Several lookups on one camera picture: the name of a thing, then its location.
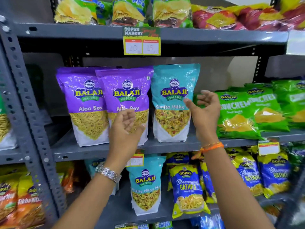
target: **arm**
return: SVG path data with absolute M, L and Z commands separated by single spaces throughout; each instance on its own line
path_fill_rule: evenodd
M 117 114 L 109 132 L 109 153 L 104 166 L 117 174 L 122 172 L 128 160 L 134 155 L 145 129 L 140 125 L 134 133 L 129 134 L 128 131 L 133 126 L 134 120 L 133 110 L 121 111 Z M 122 141 L 128 143 L 120 146 Z M 97 173 L 52 229 L 93 229 L 113 187 L 112 180 Z
M 217 94 L 209 91 L 201 93 L 203 95 L 198 95 L 198 104 L 205 104 L 204 109 L 197 107 L 189 99 L 184 101 L 191 110 L 196 136 L 201 145 L 206 146 L 219 141 L 216 127 L 221 106 Z M 204 160 L 227 229 L 275 229 L 223 148 L 204 153 Z

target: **price tag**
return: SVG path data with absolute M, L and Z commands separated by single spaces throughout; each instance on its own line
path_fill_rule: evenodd
M 291 30 L 288 32 L 287 55 L 305 55 L 305 31 Z
M 268 154 L 278 154 L 280 152 L 280 143 L 278 138 L 264 138 L 258 141 L 258 154 L 261 156 Z
M 134 154 L 125 167 L 144 166 L 144 154 Z
M 123 27 L 124 55 L 161 55 L 159 27 Z

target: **silver watch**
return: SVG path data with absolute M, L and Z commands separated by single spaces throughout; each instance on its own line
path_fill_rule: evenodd
M 107 167 L 104 167 L 103 162 L 101 162 L 97 165 L 97 167 L 95 168 L 95 172 L 96 173 L 101 173 L 102 175 L 108 177 L 109 179 L 111 179 L 115 183 L 117 183 L 119 181 L 117 173 L 114 172 L 113 170 L 110 170 Z

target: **forearm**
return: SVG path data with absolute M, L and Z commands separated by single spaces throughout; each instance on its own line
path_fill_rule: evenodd
M 114 185 L 109 178 L 96 174 L 52 229 L 93 229 Z
M 227 229 L 274 229 L 223 148 L 204 154 Z

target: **right hand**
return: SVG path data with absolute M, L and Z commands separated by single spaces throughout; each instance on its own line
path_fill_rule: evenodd
M 216 93 L 201 91 L 201 94 L 197 96 L 197 104 L 204 104 L 205 108 L 196 106 L 188 98 L 184 98 L 183 101 L 191 111 L 193 123 L 196 127 L 196 136 L 201 142 L 201 146 L 207 146 L 219 141 L 216 128 L 221 106 Z

